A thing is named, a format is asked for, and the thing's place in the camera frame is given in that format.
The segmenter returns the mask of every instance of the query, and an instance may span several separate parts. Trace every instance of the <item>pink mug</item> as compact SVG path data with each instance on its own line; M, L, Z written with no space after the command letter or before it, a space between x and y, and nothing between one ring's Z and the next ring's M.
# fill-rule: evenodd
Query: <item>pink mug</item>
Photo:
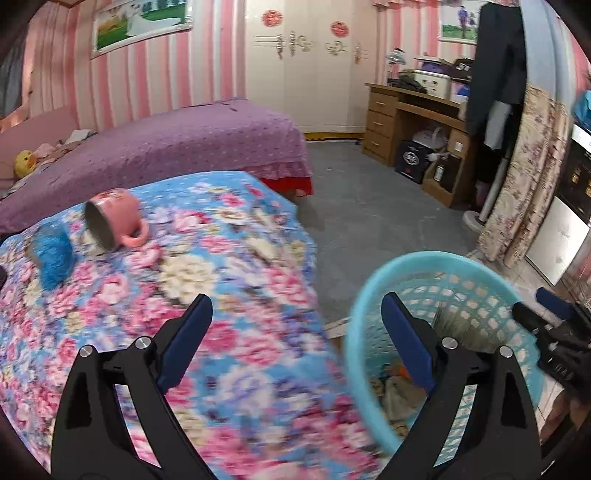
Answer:
M84 206L84 218L90 234L110 252L120 245L141 247L150 234L150 226L140 214L139 200L125 189L92 197ZM131 236L136 230L138 236Z

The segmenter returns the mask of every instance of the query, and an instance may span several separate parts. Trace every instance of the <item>hanging clothes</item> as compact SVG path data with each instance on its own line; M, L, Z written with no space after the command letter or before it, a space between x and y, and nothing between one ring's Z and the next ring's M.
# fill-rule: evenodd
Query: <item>hanging clothes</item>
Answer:
M488 145L486 134L480 134L475 137L478 145L476 149L476 158L478 159L476 162L476 178L479 182L492 184L495 179L496 171L501 164L501 159L504 157L511 158L513 149L515 148L515 142L519 135L522 113L522 105L512 105L509 116L503 122L502 130L500 132L490 132L487 130L489 135L488 140L496 141L496 139L494 139L496 135L501 139L500 145L495 145L495 149Z
M491 150L500 150L503 145L503 131L513 106L496 100L492 105L486 124L485 145Z
M522 2L527 86L519 137L503 187L478 239L488 260L512 267L524 257L560 177L572 106L563 25L544 0Z
M491 3L482 7L471 73L466 130L476 135L486 124L495 101L506 105L523 103L527 67L521 9Z

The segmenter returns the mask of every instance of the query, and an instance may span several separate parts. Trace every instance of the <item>laundry basket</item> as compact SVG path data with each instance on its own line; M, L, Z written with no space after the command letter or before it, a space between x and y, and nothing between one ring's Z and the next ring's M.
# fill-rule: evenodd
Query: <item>laundry basket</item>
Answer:
M385 419L369 379L378 377L381 366L397 356L380 311L384 295L391 291L398 294L413 316L429 323L440 306L454 322L477 319L487 335L514 350L532 401L538 404L543 386L542 373L536 366L539 354L534 337L512 318L511 308L519 301L513 288L490 269L465 257L430 251L404 255L381 267L361 289L345 339L347 376L355 403L367 428L386 452L394 453L401 440ZM473 385L464 390L437 464L454 457L475 392Z

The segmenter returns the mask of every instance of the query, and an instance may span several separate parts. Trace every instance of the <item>mug handle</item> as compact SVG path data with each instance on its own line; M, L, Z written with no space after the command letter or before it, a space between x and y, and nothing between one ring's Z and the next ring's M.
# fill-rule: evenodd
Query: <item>mug handle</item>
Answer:
M139 220L139 235L136 237L121 235L121 243L129 248L138 248L146 243L150 234L150 225L143 218Z

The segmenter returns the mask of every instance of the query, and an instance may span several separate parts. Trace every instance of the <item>black bag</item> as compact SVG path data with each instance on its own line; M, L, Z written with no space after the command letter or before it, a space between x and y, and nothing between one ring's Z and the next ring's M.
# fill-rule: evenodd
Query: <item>black bag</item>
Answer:
M422 183L433 149L413 140L402 140L396 150L394 170L416 183Z
M472 59L457 59L453 65L449 67L448 75L454 82L464 83L469 85L472 81Z
M388 86L412 90L418 93L428 93L427 89L408 75L401 75L397 79L388 79Z

